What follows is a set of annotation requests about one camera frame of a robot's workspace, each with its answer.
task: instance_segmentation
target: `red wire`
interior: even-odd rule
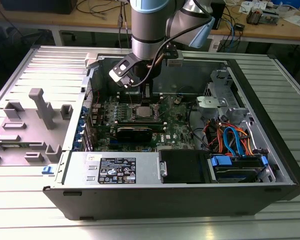
[[[208,146],[210,146],[211,144],[213,144],[215,140],[217,140],[217,137],[216,137],[215,139],[213,139],[213,140],[208,144]]]

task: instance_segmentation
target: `electronic device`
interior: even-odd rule
[[[217,30],[219,28],[222,15],[226,7],[226,2],[224,0],[212,0],[211,8],[213,10],[212,16],[215,18],[212,29]]]
[[[7,11],[70,14],[78,0],[0,0]]]
[[[275,5],[283,4],[292,6],[296,9],[300,8],[300,0],[271,0],[271,2],[273,2]]]
[[[251,8],[248,16],[246,16],[246,22],[248,24],[270,24],[277,25],[279,21],[279,15],[273,10],[261,10],[256,8]]]
[[[132,52],[85,48],[72,104],[53,109],[40,87],[2,102],[0,164],[58,162],[43,193],[66,218],[254,215],[300,195],[300,167],[234,55],[170,43],[199,46],[214,23],[207,1],[181,2],[130,0]]]

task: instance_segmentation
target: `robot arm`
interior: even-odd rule
[[[139,87],[161,72],[170,42],[201,47],[213,26],[211,0],[130,0],[132,53],[124,57],[109,75],[120,86]],[[135,84],[131,76],[141,79]]]

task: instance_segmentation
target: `wooden desk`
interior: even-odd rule
[[[91,5],[99,5],[107,3],[104,0],[90,0]],[[119,6],[118,2],[111,2],[107,6],[100,6],[96,9],[99,11],[106,10],[115,6]],[[81,10],[89,12],[88,4],[85,2],[79,7]],[[278,25],[250,25],[246,22],[246,14],[238,13],[239,6],[228,7],[231,15],[236,19],[237,23],[245,25],[242,41],[248,42],[265,42],[265,43],[281,43],[281,44],[298,44],[300,45],[300,27],[283,19],[279,20]],[[82,13],[74,10],[69,15],[54,13],[38,13],[38,12],[18,12],[5,11],[0,5],[3,14],[16,27],[48,29],[52,31],[56,45],[63,45],[60,31],[84,31],[84,32],[105,32],[117,33],[117,21],[119,7],[106,12],[106,20],[93,16],[88,13]],[[128,26],[131,27],[131,8],[126,7]],[[11,25],[0,14],[0,26],[10,27]],[[230,34],[226,26],[226,22],[222,21],[218,30],[212,30],[209,38],[212,39],[210,51],[216,51],[222,39]]]

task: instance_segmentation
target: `desk leg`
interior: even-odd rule
[[[53,35],[53,39],[54,39],[54,43],[56,46],[64,46],[64,40],[62,38],[61,35],[61,31],[59,31],[58,29],[51,29],[52,35]]]
[[[223,35],[213,35],[212,41],[209,47],[209,52],[217,52],[220,42],[224,39]]]

